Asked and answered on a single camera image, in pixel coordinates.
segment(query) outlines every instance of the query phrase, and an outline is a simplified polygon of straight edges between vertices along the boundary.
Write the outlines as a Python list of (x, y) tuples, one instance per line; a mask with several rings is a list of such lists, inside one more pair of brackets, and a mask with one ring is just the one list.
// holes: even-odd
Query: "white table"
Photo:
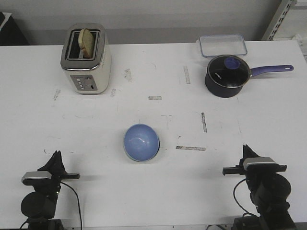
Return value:
[[(55, 150), (67, 172), (81, 174), (67, 183), (80, 196), (86, 227), (232, 223), (243, 214), (232, 190), (244, 177), (223, 176), (222, 168), (239, 163), (243, 144), (288, 165), (281, 175), (292, 185), (289, 212), (295, 222), (306, 222), (306, 62), (295, 41), (246, 45), (243, 59), (251, 68), (291, 64), (295, 70), (251, 79), (237, 96), (223, 99), (204, 85), (206, 61), (196, 44), (111, 45), (108, 89), (80, 95), (60, 67), (62, 46), (0, 47), (1, 228), (26, 220), (20, 203), (33, 188), (21, 177)], [(150, 125), (161, 141), (145, 163), (129, 159), (122, 146), (136, 123)], [(237, 197), (256, 212), (246, 184)], [(64, 186), (56, 218), (79, 226), (75, 196)]]

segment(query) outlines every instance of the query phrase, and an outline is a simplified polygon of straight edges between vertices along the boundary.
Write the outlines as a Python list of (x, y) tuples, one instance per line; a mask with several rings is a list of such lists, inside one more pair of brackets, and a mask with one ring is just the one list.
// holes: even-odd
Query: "cream toaster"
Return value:
[[(80, 36), (87, 30), (91, 38), (90, 55), (80, 47)], [(106, 90), (111, 72), (111, 52), (105, 28), (97, 23), (78, 23), (69, 28), (61, 55), (63, 68), (73, 89), (81, 94)]]

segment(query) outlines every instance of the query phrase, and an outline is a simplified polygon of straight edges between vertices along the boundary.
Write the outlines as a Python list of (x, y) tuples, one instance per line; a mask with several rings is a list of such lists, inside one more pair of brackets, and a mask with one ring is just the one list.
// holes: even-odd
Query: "purple handle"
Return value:
[(286, 72), (292, 71), (294, 67), (291, 65), (281, 65), (281, 66), (261, 66), (251, 69), (251, 76), (255, 77), (262, 73), (271, 73), (271, 72)]

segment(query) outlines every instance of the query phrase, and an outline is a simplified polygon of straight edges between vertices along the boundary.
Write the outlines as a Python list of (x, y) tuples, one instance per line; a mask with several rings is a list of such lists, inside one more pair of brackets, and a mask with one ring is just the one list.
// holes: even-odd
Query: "bowl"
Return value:
[(134, 161), (148, 161), (158, 152), (159, 137), (145, 124), (131, 126), (124, 137), (124, 149), (128, 157)]

